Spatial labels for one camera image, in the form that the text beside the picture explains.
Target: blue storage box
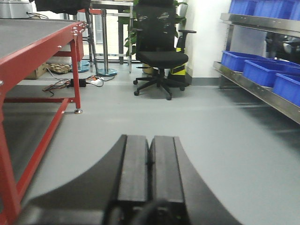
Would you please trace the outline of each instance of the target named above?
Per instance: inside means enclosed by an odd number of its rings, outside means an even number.
[[[295,2],[296,0],[259,0],[254,15],[290,19]]]
[[[229,13],[240,15],[253,15],[257,0],[232,0]]]
[[[295,2],[290,20],[300,20],[300,1]]]
[[[300,67],[300,65],[295,63],[295,62],[283,61],[283,60],[274,60],[274,59],[271,59],[271,60],[274,61],[277,64],[288,65],[288,66],[291,66],[291,67]]]
[[[267,59],[259,55],[246,54],[241,52],[230,52],[222,51],[222,61],[221,64],[230,68],[233,71],[243,72],[245,66],[245,60],[252,61],[272,61],[272,59]]]
[[[245,61],[243,75],[259,85],[273,87],[276,73],[300,76],[300,67],[265,61]]]
[[[295,105],[300,106],[300,76],[276,74],[272,91]]]

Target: table frame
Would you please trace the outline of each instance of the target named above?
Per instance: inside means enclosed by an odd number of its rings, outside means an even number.
[[[48,35],[47,37],[0,58],[0,197],[4,206],[3,211],[0,212],[0,225],[12,224],[17,218],[21,210],[20,202],[60,122],[60,119],[67,108],[67,105],[69,103],[75,103],[75,113],[82,112],[77,62],[83,58],[82,32],[84,30],[85,24],[83,22],[70,22],[69,25]],[[70,43],[71,51],[59,52],[62,46],[65,46],[68,43]],[[47,61],[51,56],[68,56],[72,58],[74,97],[5,98],[6,93],[9,90],[16,86],[43,62]],[[32,60],[30,63],[25,63],[25,59],[32,58],[35,58],[35,60]],[[3,127],[4,115],[2,107],[4,102],[61,103],[18,182],[14,178],[5,130]]]

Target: power strip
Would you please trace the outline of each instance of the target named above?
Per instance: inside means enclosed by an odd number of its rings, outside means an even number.
[[[102,82],[101,79],[96,79],[96,80],[94,80],[94,81],[90,81],[91,84],[94,84],[94,85],[96,85],[96,86],[100,86],[100,83],[101,83],[101,82]]]

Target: metal shelf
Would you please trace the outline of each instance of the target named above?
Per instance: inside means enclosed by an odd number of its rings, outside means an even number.
[[[234,26],[263,30],[300,38],[300,21],[285,20],[251,15],[222,13],[221,20]]]
[[[270,88],[265,88],[247,79],[242,73],[232,71],[219,62],[214,62],[214,68],[225,78],[258,97],[265,103],[277,109],[293,121],[300,124],[300,107],[273,93]]]

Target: workbench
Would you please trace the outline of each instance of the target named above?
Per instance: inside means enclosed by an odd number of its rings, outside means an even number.
[[[75,103],[75,113],[82,112],[77,62],[83,57],[84,30],[85,24],[75,21],[0,19],[0,225],[12,224],[19,214],[22,197],[67,105]],[[68,43],[71,51],[60,51]],[[52,56],[72,58],[74,97],[6,98],[8,91]],[[18,181],[14,177],[3,127],[4,102],[61,103]]]

